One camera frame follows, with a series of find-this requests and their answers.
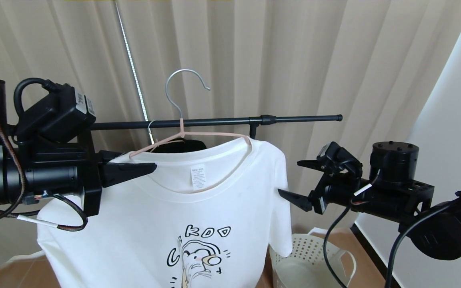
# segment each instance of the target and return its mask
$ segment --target floor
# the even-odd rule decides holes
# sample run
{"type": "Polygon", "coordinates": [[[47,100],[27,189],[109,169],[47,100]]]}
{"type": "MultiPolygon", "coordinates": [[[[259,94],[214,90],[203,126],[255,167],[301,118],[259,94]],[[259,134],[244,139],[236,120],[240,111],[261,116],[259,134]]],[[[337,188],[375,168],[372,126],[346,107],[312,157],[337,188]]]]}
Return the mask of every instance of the floor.
{"type": "MultiPolygon", "coordinates": [[[[330,242],[349,250],[357,260],[357,271],[349,288],[382,288],[384,278],[353,233],[349,229],[336,230],[330,242]]],[[[344,267],[351,271],[351,259],[344,259],[344,267]]],[[[256,288],[271,288],[271,261],[267,259],[263,275],[256,288]]],[[[0,288],[60,288],[49,261],[45,257],[19,260],[0,265],[0,288]]]]}

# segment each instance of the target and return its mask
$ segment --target laundry basket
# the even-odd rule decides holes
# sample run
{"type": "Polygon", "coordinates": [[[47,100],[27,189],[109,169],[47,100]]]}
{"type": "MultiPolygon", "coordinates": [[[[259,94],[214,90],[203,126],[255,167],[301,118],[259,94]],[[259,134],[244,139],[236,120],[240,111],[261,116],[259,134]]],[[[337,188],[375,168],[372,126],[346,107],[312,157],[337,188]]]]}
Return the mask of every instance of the laundry basket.
{"type": "MultiPolygon", "coordinates": [[[[325,264],[323,239],[307,234],[293,234],[292,238],[293,252],[288,257],[280,257],[269,249],[274,288],[340,288],[325,264]]],[[[357,269],[353,254],[328,242],[327,255],[334,272],[348,286],[357,269]],[[353,261],[350,275],[346,275],[341,261],[344,254],[349,254],[353,261]]]]}

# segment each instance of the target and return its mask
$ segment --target graphic print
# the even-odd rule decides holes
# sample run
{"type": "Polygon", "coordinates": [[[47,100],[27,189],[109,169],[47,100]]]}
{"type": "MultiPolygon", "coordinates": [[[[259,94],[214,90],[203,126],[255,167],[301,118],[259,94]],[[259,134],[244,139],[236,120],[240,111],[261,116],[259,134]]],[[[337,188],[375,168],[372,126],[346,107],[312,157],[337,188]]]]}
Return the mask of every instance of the graphic print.
{"type": "Polygon", "coordinates": [[[222,274],[223,258],[230,258],[228,250],[220,250],[218,246],[208,242],[207,238],[214,237],[227,237],[231,232],[230,226],[220,229],[207,228],[201,231],[198,227],[188,225],[184,232],[184,240],[179,236],[177,238],[177,248],[170,250],[166,264],[169,267],[176,266],[181,260],[182,263],[182,276],[172,277],[170,284],[172,288],[178,286],[180,280],[180,288],[190,288],[190,283],[197,277],[212,278],[213,273],[222,274]],[[199,239],[188,239],[194,237],[201,237],[199,239]]]}

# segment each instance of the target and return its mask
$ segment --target beige curtain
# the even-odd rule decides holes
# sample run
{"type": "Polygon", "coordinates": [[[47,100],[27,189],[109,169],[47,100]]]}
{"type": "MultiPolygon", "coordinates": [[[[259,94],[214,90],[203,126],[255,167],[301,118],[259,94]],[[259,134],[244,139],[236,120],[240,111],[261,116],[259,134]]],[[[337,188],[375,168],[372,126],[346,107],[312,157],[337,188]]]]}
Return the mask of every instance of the beige curtain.
{"type": "MultiPolygon", "coordinates": [[[[307,195],[321,174],[296,165],[338,142],[368,167],[374,142],[403,141],[461,31],[456,0],[118,1],[150,119],[342,114],[343,122],[275,124],[258,139],[287,156],[289,186],[307,195]]],[[[247,126],[206,130],[247,133],[247,126]]],[[[171,131],[157,130],[161,139],[171,131]]],[[[222,139],[203,139],[210,145],[222,139]]],[[[328,227],[293,209],[293,226],[328,227]]],[[[355,215],[342,221],[350,226],[355,215]]]]}
{"type": "MultiPolygon", "coordinates": [[[[275,124],[257,138],[287,156],[289,183],[307,195],[320,174],[296,166],[336,141],[362,162],[374,142],[405,140],[461,31],[457,0],[0,1],[0,79],[11,95],[26,77],[68,82],[90,97],[97,122],[142,120],[122,40],[118,7],[152,120],[178,118],[172,81],[187,119],[344,115],[343,122],[275,124]]],[[[24,106],[44,95],[27,90],[24,106]]],[[[16,117],[7,97],[9,122],[16,117]]],[[[247,126],[198,130],[247,133],[247,126]]],[[[175,129],[154,130],[161,139],[175,129]]],[[[144,131],[93,133],[97,149],[128,151],[144,131]]],[[[213,146],[228,139],[200,138],[213,146]]],[[[326,227],[324,216],[293,209],[293,226],[326,227]]],[[[347,217],[341,226],[355,219],[347,217]]],[[[0,263],[38,249],[35,227],[0,221],[0,263]]]]}

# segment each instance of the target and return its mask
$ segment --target white wall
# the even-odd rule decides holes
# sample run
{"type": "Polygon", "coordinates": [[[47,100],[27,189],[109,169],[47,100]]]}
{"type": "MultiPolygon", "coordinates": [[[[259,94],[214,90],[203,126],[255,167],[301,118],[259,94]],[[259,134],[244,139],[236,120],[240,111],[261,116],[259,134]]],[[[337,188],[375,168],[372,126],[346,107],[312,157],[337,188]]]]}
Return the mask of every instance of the white wall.
{"type": "MultiPolygon", "coordinates": [[[[421,149],[416,179],[435,186],[433,203],[454,199],[461,190],[461,34],[407,141],[421,149]]],[[[361,215],[357,226],[386,262],[397,225],[361,215]]],[[[461,287],[461,258],[432,259],[405,239],[397,252],[395,277],[405,288],[461,287]]]]}

